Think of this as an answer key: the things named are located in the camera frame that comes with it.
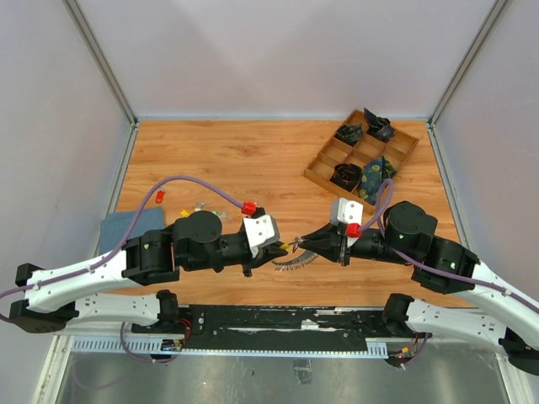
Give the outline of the large keyring with yellow handle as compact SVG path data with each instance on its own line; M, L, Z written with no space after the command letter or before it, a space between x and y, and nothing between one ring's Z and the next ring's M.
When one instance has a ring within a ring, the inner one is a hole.
M302 237L296 237L292 242L281 246L281 248L285 249L289 254L286 256L285 260L272 261L276 272L286 272L304 268L318 258L316 253L300 247L300 244L303 241L304 239Z

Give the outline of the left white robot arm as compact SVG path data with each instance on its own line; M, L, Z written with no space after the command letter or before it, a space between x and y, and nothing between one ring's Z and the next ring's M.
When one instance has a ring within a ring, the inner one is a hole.
M217 215L198 210L81 263L55 269L19 265L16 285L24 297L11 304L8 322L28 333L59 332L84 322L125 322L133 330L169 333L189 326L176 294L160 290L128 297L115 290L176 282L183 270L220 273L239 265L249 277L286 254L275 219L263 210L243 218L231 234L223 233Z

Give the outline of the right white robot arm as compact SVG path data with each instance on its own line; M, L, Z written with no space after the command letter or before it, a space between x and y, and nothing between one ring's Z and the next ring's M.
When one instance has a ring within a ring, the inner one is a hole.
M361 226L359 213L354 201L337 199L328 224L301 237L300 248L343 266L353 258L408 265L412 281L423 288L477 307L464 312L393 293L381 317L387 334L441 335L481 344L517 369L537 375L537 301L521 295L463 245L436 236L438 220L417 205L376 207L376 228Z

